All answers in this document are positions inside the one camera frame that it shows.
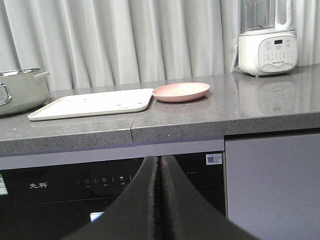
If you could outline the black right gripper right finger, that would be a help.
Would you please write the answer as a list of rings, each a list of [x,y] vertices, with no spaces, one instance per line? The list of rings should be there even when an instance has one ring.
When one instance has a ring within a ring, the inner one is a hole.
[[[163,239],[257,239],[214,208],[192,185],[174,156],[162,156],[159,164]]]

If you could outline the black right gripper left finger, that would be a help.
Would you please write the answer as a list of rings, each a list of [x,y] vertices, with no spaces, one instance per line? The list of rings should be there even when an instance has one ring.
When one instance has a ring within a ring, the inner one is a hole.
[[[158,158],[147,156],[120,196],[65,240],[156,240]]]

